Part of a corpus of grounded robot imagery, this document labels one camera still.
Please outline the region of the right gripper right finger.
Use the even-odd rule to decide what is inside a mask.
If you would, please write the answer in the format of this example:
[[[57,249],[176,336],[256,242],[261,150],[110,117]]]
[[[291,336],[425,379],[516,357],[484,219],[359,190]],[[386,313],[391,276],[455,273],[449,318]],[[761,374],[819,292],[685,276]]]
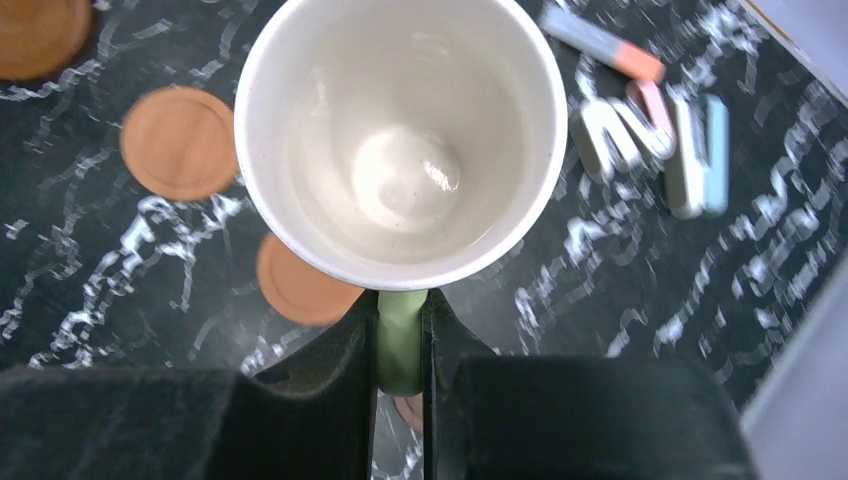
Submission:
[[[428,479],[755,479],[737,412],[678,359],[498,355],[433,289],[422,310]]]

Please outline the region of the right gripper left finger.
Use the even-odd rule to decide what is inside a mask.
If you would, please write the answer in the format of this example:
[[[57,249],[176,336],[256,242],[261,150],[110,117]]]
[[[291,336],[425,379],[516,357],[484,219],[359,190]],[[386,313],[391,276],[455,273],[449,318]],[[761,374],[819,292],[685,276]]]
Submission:
[[[13,368],[5,479],[366,479],[376,296],[279,363],[226,369]]]

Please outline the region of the light wooden coaster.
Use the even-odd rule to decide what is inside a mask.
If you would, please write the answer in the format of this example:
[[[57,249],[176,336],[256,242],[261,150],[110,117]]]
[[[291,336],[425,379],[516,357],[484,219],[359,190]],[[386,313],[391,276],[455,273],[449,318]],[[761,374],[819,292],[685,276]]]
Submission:
[[[274,234],[267,234],[256,261],[259,287],[268,303],[283,317],[308,327],[340,320],[363,289],[312,267]]]

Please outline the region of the green mug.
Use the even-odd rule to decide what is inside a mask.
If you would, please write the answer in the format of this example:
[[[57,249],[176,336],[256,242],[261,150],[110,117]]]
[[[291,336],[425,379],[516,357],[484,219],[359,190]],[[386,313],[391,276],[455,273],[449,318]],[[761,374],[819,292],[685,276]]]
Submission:
[[[567,120],[555,57],[515,1],[287,1],[242,69],[234,137],[270,230],[379,293],[377,382],[412,396],[427,292],[531,229]]]

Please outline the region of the plain brown coaster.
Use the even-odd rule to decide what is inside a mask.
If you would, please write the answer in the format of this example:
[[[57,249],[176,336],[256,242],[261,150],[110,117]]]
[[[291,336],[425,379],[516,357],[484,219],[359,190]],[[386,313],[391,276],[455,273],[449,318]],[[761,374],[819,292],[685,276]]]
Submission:
[[[236,177],[232,109],[193,87],[154,90],[128,110],[120,151],[133,177],[175,201],[203,200]]]

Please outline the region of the brown grooved wooden coaster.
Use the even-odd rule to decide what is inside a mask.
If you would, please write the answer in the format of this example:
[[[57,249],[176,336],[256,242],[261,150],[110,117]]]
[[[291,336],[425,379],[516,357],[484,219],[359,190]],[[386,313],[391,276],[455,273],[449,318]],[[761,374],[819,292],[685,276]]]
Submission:
[[[1,3],[1,78],[28,81],[65,66],[83,47],[93,21],[87,0]]]

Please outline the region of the dark brown wooden coaster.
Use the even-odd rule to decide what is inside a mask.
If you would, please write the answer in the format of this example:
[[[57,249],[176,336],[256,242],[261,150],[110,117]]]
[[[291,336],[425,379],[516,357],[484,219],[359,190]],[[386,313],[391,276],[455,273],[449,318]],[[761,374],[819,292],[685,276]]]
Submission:
[[[422,433],[424,430],[423,395],[419,393],[408,397],[396,396],[393,398],[393,403],[404,422],[416,433]]]

